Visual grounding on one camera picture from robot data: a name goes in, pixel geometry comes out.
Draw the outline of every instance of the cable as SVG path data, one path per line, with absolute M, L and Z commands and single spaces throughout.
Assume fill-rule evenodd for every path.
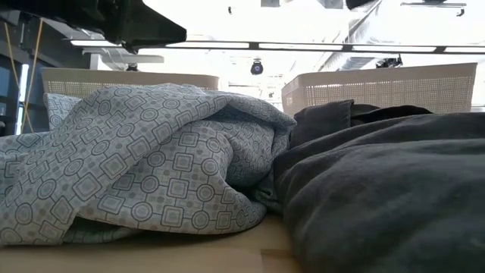
M 41 18 L 40 22 L 39 22 L 39 32 L 37 33 L 36 50 L 35 50 L 34 55 L 33 55 L 33 67 L 32 67 L 32 73 L 31 73 L 32 76 L 30 77 L 29 90 L 26 94 L 27 99 L 25 100 L 25 106 L 24 106 L 24 110 L 23 110 L 25 112 L 25 115 L 23 116 L 22 129 L 20 130 L 20 133 L 23 133 L 23 127 L 25 126 L 25 120 L 29 116 L 28 109 L 29 109 L 29 99 L 30 99 L 30 94 L 31 94 L 30 91 L 32 91 L 33 79 L 36 76 L 37 55 L 39 54 L 40 37 L 42 35 L 42 25 L 43 24 L 44 24 L 44 20 Z
M 10 32 L 8 31 L 7 23 L 4 23 L 4 27 L 5 27 L 5 35 L 7 36 L 8 54 L 9 54 L 10 62 L 11 62 L 11 65 L 12 65 L 12 71 L 14 72 L 15 82 L 17 83 L 17 88 L 20 92 L 20 82 L 18 80 L 17 68 L 15 67 L 14 53 L 12 52 L 12 45 L 11 45 L 11 41 L 10 41 Z M 30 131 L 33 133 L 33 127 L 32 127 L 32 124 L 30 123 L 30 118 L 28 117 L 28 113 L 26 115 L 27 115 L 27 122 L 29 123 Z

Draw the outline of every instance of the blanket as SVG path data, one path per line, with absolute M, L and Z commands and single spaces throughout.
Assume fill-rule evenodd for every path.
M 0 139 L 0 245 L 244 231 L 295 121 L 237 94 L 107 87 L 57 129 Z
M 274 163 L 284 223 L 304 269 L 484 272 L 485 114 L 351 127 L 348 106 L 341 107 L 345 115 L 333 113 L 338 124 L 320 123 L 320 137 Z M 317 128 L 312 121 L 299 121 L 295 132 Z

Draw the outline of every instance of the black object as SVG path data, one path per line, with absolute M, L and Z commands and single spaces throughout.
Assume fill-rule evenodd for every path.
M 263 74 L 263 64 L 261 64 L 261 61 L 259 60 L 255 60 L 253 63 L 252 63 L 252 66 L 251 66 L 251 74 L 253 75 L 260 75 L 260 74 Z
M 128 64 L 127 71 L 138 72 L 138 64 Z
M 185 42 L 187 31 L 143 0 L 0 0 L 0 11 L 18 10 L 101 33 L 114 44 L 139 49 Z
M 402 66 L 402 58 L 385 58 L 376 63 L 376 68 L 400 67 Z
M 17 125 L 17 119 L 9 116 L 0 115 L 0 137 L 7 136 L 10 132 L 15 131 L 15 126 Z
M 347 4 L 347 8 L 354 9 L 362 5 L 365 5 L 367 3 L 370 3 L 372 1 L 374 0 L 347 0 L 346 4 Z
M 433 113 L 425 108 L 411 105 L 379 108 L 374 105 L 354 104 L 352 99 L 310 106 L 295 114 L 294 118 L 298 122 L 298 126 L 291 133 L 289 147 L 297 147 L 303 143 L 358 125 L 426 114 Z M 284 170 L 276 168 L 275 175 L 279 176 L 281 171 Z
M 465 9 L 464 8 L 460 8 L 460 12 L 457 13 L 456 17 L 461 17 L 465 14 Z

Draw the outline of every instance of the beige basket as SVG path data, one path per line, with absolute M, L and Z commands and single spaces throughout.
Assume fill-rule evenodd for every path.
M 302 74 L 283 88 L 283 110 L 294 115 L 308 106 L 354 99 L 434 113 L 470 111 L 476 70 L 472 63 Z
M 218 90 L 219 78 L 207 75 L 160 74 L 87 69 L 43 68 L 45 93 L 85 98 L 105 86 L 145 86 L 160 83 L 192 84 Z

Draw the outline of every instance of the fluorescent light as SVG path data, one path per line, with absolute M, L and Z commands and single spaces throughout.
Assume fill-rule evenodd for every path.
M 247 49 L 249 44 L 247 42 L 179 42 L 167 47 Z
M 434 46 L 354 45 L 354 52 L 433 52 Z
M 104 40 L 71 40 L 73 46 L 90 46 L 90 47 L 121 47 Z
M 485 47 L 448 47 L 445 52 L 470 52 L 470 53 L 484 53 Z
M 262 49 L 314 49 L 314 50 L 341 50 L 341 45 L 296 45 L 296 44 L 279 44 L 279 43 L 262 43 L 259 45 Z
M 426 3 L 426 2 L 402 2 L 401 6 L 416 7 L 416 8 L 464 8 L 466 3 Z
M 22 72 L 20 74 L 20 95 L 19 100 L 20 102 L 25 101 L 25 92 L 27 90 L 27 78 L 29 77 L 29 65 L 22 64 Z
M 15 127 L 16 135 L 20 135 L 20 132 L 22 131 L 22 118 L 23 118 L 23 107 L 19 107 L 18 113 L 17 113 L 17 126 Z

